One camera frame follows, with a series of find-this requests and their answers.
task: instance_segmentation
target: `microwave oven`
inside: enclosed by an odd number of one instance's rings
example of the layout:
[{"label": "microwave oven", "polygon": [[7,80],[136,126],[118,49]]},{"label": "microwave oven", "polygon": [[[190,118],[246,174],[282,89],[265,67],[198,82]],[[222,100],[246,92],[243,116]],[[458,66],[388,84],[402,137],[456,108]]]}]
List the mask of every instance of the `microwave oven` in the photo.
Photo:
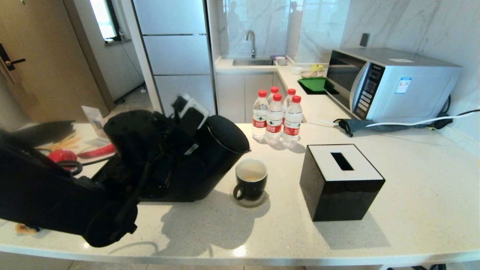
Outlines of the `microwave oven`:
[{"label": "microwave oven", "polygon": [[325,90],[357,119],[413,123],[440,113],[461,71],[394,49],[333,50]]}]

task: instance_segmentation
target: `wall outlet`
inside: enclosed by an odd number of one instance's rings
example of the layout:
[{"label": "wall outlet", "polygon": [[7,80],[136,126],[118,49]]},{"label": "wall outlet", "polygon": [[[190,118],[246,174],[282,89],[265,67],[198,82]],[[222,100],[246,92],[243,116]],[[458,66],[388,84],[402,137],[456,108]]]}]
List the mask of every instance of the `wall outlet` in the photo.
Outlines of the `wall outlet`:
[{"label": "wall outlet", "polygon": [[360,46],[362,47],[366,47],[367,44],[368,44],[368,39],[370,38],[370,34],[369,33],[363,33],[361,35],[361,40],[360,40]]}]

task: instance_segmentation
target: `mug handle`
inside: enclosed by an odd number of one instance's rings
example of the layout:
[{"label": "mug handle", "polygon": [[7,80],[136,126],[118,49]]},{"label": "mug handle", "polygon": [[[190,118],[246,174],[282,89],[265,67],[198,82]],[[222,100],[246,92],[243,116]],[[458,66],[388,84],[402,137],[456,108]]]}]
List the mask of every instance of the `mug handle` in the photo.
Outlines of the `mug handle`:
[{"label": "mug handle", "polygon": [[243,198],[245,198],[245,191],[243,190],[243,185],[242,184],[238,184],[234,189],[233,189],[233,197],[237,200],[241,200]]}]

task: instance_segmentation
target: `window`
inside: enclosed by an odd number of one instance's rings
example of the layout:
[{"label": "window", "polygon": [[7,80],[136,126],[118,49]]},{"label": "window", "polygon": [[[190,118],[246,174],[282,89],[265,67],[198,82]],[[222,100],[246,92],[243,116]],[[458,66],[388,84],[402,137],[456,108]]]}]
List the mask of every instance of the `window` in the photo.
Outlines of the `window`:
[{"label": "window", "polygon": [[95,18],[102,32],[102,37],[120,41],[120,29],[115,11],[113,10],[112,0],[90,0]]}]

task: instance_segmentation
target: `refrigerator door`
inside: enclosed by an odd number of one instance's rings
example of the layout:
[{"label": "refrigerator door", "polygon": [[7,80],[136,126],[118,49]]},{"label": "refrigerator door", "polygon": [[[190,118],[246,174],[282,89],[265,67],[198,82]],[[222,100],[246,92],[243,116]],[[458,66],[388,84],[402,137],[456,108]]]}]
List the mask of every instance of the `refrigerator door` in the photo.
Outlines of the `refrigerator door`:
[{"label": "refrigerator door", "polygon": [[207,36],[144,37],[153,75],[211,74]]},{"label": "refrigerator door", "polygon": [[177,96],[188,94],[215,114],[211,75],[155,76],[155,82],[165,115],[173,114],[171,104]]},{"label": "refrigerator door", "polygon": [[201,0],[134,0],[142,35],[205,34]]}]

